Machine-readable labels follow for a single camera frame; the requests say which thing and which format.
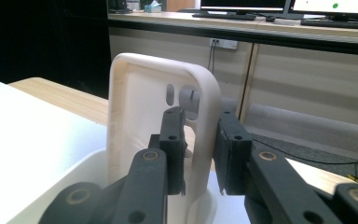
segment computer monitor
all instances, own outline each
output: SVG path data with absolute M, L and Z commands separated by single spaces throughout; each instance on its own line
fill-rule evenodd
M 201 11 L 226 11 L 237 14 L 249 12 L 283 12 L 286 0 L 201 0 Z
M 108 0 L 109 13 L 125 14 L 131 11 L 127 8 L 126 0 Z
M 358 0 L 292 0 L 289 12 L 325 15 L 332 20 L 358 19 Z

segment wall outlet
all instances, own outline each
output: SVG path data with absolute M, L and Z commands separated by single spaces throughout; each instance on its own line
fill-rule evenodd
M 209 46 L 213 44 L 215 41 L 215 45 L 217 48 L 221 49 L 237 49 L 238 41 L 236 40 L 226 40 L 226 39 L 209 39 Z

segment cable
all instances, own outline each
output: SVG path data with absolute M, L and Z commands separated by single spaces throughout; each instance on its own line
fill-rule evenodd
M 312 20 L 312 21 L 315 21 L 315 20 L 318 20 L 318 21 L 334 21 L 334 17 L 322 17 L 322 18 L 304 18 L 302 19 L 303 21 L 306 21 L 306 20 Z M 355 23 L 358 23 L 358 18 L 348 18 L 347 20 L 348 22 L 355 22 Z
M 212 40 L 211 49 L 209 51 L 209 61 L 208 61 L 208 70 L 210 70 L 211 66 L 211 58 L 212 58 L 212 74 L 214 70 L 214 50 L 216 49 L 216 45 L 218 43 L 218 40 Z
M 210 50 L 209 50 L 208 70 L 209 70 L 209 67 L 210 67 L 210 65 L 211 65 L 211 58 L 212 58 L 212 50 L 213 50 L 214 41 L 216 41 L 216 40 L 212 40 L 211 48 L 210 48 Z
M 268 17 L 264 14 L 261 14 L 261 13 L 250 13 L 250 14 L 253 14 L 253 15 L 256 15 L 256 16 L 259 16 L 259 17 Z M 285 17 L 280 17 L 280 16 L 274 16 L 276 19 L 281 19 L 281 20 L 288 20 L 288 21 L 300 21 L 302 19 L 292 19 L 292 18 L 285 18 Z
M 217 41 L 214 41 L 213 57 L 212 57 L 212 74 L 214 74 L 214 51 L 216 50 Z
M 297 158 L 297 159 L 300 159 L 300 160 L 303 160 L 303 161 L 310 161 L 310 162 L 315 162 L 315 163 L 320 163 L 320 164 L 327 164 L 327 165 L 350 165 L 350 164 L 354 164 L 354 165 L 355 165 L 355 168 L 356 168 L 356 166 L 357 166 L 357 164 L 358 164 L 358 161 L 327 162 L 327 161 L 314 161 L 314 160 L 309 160 L 309 159 L 305 159 L 305 158 L 302 158 L 302 157 L 298 157 L 298 156 L 295 156 L 295 155 L 290 154 L 290 153 L 288 153 L 288 152 L 285 152 L 285 151 L 283 151 L 283 150 L 281 150 L 281 149 L 278 149 L 278 148 L 276 148 L 276 147 L 273 147 L 273 146 L 271 146 L 271 145 L 269 145 L 269 144 L 266 144 L 266 143 L 264 143 L 264 142 L 261 142 L 261 141 L 259 141 L 259 140 L 257 140 L 257 139 L 252 138 L 252 140 L 255 141 L 255 142 L 258 142 L 258 143 L 260 143 L 260 144 L 262 144 L 262 145 L 264 145 L 264 146 L 266 146 L 266 147 L 271 147 L 271 148 L 273 148 L 273 149 L 275 149 L 275 150 L 280 151 L 281 153 L 284 153 L 284 154 L 286 154 L 286 155 L 292 156 L 292 157 L 294 157 L 294 158 Z

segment beige wall panel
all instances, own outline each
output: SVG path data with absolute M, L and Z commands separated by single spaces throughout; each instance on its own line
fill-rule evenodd
M 260 45 L 247 105 L 358 124 L 358 55 Z

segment gray floor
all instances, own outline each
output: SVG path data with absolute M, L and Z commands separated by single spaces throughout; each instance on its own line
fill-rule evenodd
M 358 176 L 358 125 L 251 105 L 245 128 L 255 140 L 276 147 L 289 159 L 338 175 Z

